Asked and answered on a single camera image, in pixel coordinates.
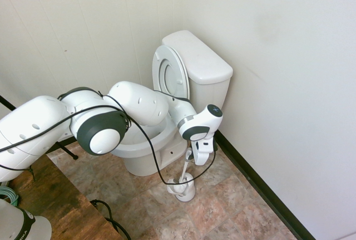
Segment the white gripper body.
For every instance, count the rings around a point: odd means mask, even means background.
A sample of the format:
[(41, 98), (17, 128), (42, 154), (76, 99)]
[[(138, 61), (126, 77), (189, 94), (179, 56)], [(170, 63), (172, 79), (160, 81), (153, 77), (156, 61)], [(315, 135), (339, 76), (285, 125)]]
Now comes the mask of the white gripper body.
[(191, 146), (195, 164), (198, 166), (204, 165), (214, 151), (214, 138), (192, 141)]

